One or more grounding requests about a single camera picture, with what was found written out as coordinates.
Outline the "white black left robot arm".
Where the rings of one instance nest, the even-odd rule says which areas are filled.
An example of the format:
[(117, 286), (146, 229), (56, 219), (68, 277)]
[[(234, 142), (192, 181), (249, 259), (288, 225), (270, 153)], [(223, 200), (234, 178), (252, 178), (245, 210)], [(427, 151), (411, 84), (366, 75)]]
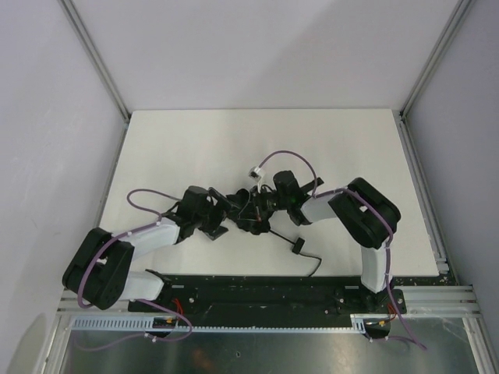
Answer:
[(222, 223), (231, 203), (215, 189), (190, 186), (183, 197), (149, 224), (121, 234), (91, 229), (65, 270), (62, 284), (76, 294), (82, 309), (106, 310), (118, 301), (153, 302), (166, 279), (153, 270), (133, 271), (133, 261), (164, 247), (178, 245), (194, 231), (215, 240), (227, 230)]

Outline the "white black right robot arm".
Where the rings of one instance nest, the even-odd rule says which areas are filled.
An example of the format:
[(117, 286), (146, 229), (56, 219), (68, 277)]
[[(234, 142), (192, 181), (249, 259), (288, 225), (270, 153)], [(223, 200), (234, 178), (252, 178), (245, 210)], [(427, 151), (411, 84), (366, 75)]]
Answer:
[(396, 302), (391, 285), (391, 243), (402, 215), (392, 201), (360, 177), (346, 187), (316, 196), (303, 191), (290, 171), (277, 173), (274, 184), (273, 192), (252, 194), (258, 223), (267, 223), (281, 210), (298, 226), (338, 219), (360, 245), (362, 286), (375, 295), (385, 292)]

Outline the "black folding umbrella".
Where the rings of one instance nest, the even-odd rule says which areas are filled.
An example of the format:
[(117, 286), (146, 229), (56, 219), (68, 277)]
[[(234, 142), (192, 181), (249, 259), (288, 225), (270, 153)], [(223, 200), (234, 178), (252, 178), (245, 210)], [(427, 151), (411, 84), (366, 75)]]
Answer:
[(315, 259), (317, 265), (307, 274), (308, 277), (312, 277), (320, 268), (322, 259), (319, 256), (303, 252), (303, 246), (305, 244), (303, 238), (298, 237), (295, 240), (286, 238), (272, 230), (270, 221), (269, 225), (258, 224), (255, 211), (255, 193), (261, 190), (276, 191), (278, 194), (278, 208), (275, 213), (278, 211), (285, 211), (293, 224), (297, 226), (309, 225), (310, 222), (305, 218), (304, 214), (301, 213), (300, 209), (305, 202), (311, 199), (310, 193), (313, 189), (322, 185), (324, 181), (322, 178), (315, 178), (305, 185), (300, 185), (291, 171), (280, 171), (274, 175), (273, 183), (273, 188), (264, 184), (260, 188), (254, 186), (251, 189), (240, 189), (235, 194), (227, 195), (226, 199), (230, 202), (230, 211), (227, 218), (234, 222), (239, 229), (249, 232), (252, 235), (266, 233), (276, 235), (292, 245), (293, 254), (308, 259)]

